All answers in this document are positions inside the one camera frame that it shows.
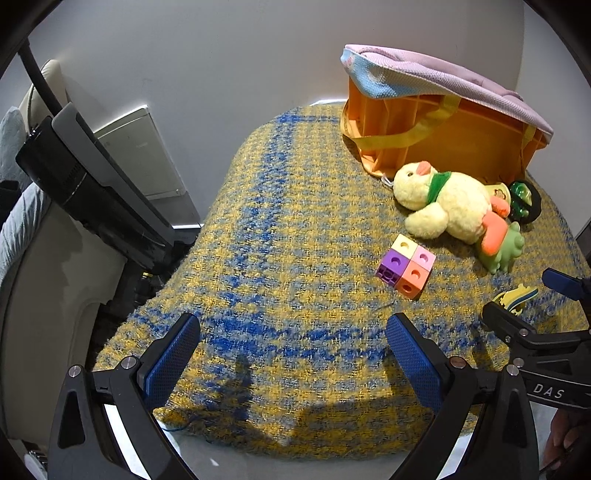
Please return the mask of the person's hand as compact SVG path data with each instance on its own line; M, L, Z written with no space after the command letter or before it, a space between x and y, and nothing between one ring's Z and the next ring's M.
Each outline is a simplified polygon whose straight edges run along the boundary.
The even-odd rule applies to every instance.
M589 429L589 416L563 409L557 410L550 424L544 462L548 464L554 461Z

